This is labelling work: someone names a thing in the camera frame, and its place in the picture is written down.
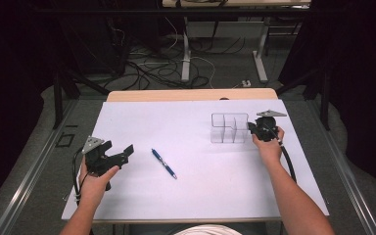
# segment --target person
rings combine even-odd
[[[278,130],[278,137],[282,140],[285,132],[281,127],[278,127]],[[267,168],[280,215],[288,234],[335,234],[322,210],[296,184],[280,163],[282,151],[277,139],[263,142],[254,134],[252,137],[258,147],[262,162]],[[106,184],[117,172],[118,167],[115,166],[100,177],[85,179],[78,208],[61,234],[89,234],[94,213],[101,203]],[[80,182],[86,174],[87,168],[83,161],[79,176]]]

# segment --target person's right arm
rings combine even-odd
[[[279,138],[284,131],[279,128]],[[282,154],[276,139],[263,142],[253,134],[261,159],[270,175],[276,202],[288,234],[334,234],[326,216],[317,204],[292,179],[280,163]]]

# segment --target pen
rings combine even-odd
[[[172,171],[172,169],[169,167],[169,165],[167,165],[164,162],[164,160],[161,158],[160,154],[158,154],[158,152],[154,149],[152,149],[152,153],[161,162],[161,164],[164,165],[164,168],[167,170],[167,172],[169,172],[170,175],[172,175],[172,177],[174,177],[176,179],[176,174]]]

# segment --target gray carpet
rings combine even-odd
[[[294,38],[289,36],[271,39],[269,55],[263,58],[267,75],[270,78],[268,84],[259,83],[256,69],[251,62],[250,51],[245,52],[246,49],[254,47],[253,43],[247,44],[240,53],[232,55],[202,55],[208,61],[212,61],[215,67],[212,86],[214,88],[231,88],[241,80],[249,79],[252,82],[252,87],[277,88],[279,84],[276,77],[284,64],[293,40]],[[196,63],[201,75],[208,77],[212,75],[213,69],[210,63],[202,60],[198,60]],[[112,90],[120,90],[131,84],[134,79],[134,77],[123,77],[112,81],[107,87]],[[1,231],[5,231],[7,234],[57,234],[65,225],[60,217],[66,203],[63,198],[72,187],[72,155],[91,134],[101,104],[106,98],[99,96],[86,86],[80,85],[79,87],[83,95],[78,101],[65,99],[67,118],[61,128],[56,131],[52,130],[54,121],[52,90],[49,88],[43,92],[45,107],[41,118],[17,164],[14,165],[10,176],[0,190],[0,234]],[[154,81],[151,81],[148,88],[169,89],[169,87]],[[333,160],[333,151],[327,144],[328,139],[325,138],[323,130],[319,128],[318,119],[313,115],[312,103],[304,101],[302,97],[303,88],[297,87],[280,98],[285,102],[309,165],[321,193],[326,199],[328,210],[331,213],[329,219],[337,234],[368,234],[353,206],[352,198],[343,184],[343,179],[338,174]],[[330,111],[330,126],[335,144],[344,153],[346,131],[339,120],[339,114],[333,107]],[[35,172],[35,181],[31,184],[32,190],[24,195],[17,212],[10,211],[8,206],[13,204],[11,200],[17,190],[24,185],[23,180],[32,172],[31,169],[37,158],[43,154],[47,154],[48,158],[40,162],[42,168]],[[370,206],[370,211],[376,221],[376,180],[353,165],[352,172],[365,198],[365,203]],[[9,223],[7,220],[3,220],[3,215],[6,214],[11,214]],[[123,229],[125,230],[121,225],[116,226],[116,234],[122,234]],[[114,228],[111,225],[100,224],[94,226],[94,231],[96,234],[112,234]],[[268,232],[269,234],[278,234],[278,222],[269,222]]]

